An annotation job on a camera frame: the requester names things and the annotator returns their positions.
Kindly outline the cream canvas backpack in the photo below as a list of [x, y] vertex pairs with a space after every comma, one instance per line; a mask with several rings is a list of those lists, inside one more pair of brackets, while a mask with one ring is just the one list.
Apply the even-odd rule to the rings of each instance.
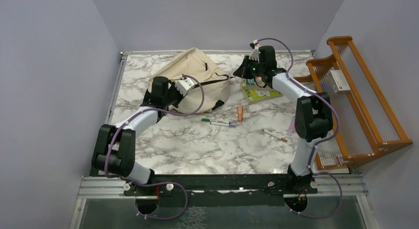
[[149, 79], [142, 105], [176, 115], [213, 111], [230, 96], [229, 78], [205, 53], [190, 48]]

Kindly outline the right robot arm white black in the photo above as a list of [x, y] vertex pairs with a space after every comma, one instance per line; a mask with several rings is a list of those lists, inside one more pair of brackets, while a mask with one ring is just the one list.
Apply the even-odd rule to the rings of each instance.
[[287, 170], [285, 186], [292, 193], [299, 192], [312, 179], [317, 145], [334, 125], [328, 94], [315, 92], [291, 77], [285, 69], [279, 68], [272, 46], [253, 45], [251, 54], [244, 57], [233, 75], [245, 79], [259, 77], [264, 84], [296, 105], [294, 127], [299, 140]]

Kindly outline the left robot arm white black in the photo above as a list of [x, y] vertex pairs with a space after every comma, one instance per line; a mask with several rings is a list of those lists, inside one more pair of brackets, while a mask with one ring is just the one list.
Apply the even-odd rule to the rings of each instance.
[[170, 81], [167, 77], [153, 78], [151, 91], [146, 91], [139, 109], [126, 120], [99, 128], [91, 160], [95, 170], [106, 177], [122, 177], [136, 182], [137, 189], [145, 195], [155, 190], [154, 172], [135, 161], [136, 139], [152, 125], [158, 123], [170, 106], [177, 106], [195, 83], [183, 77]]

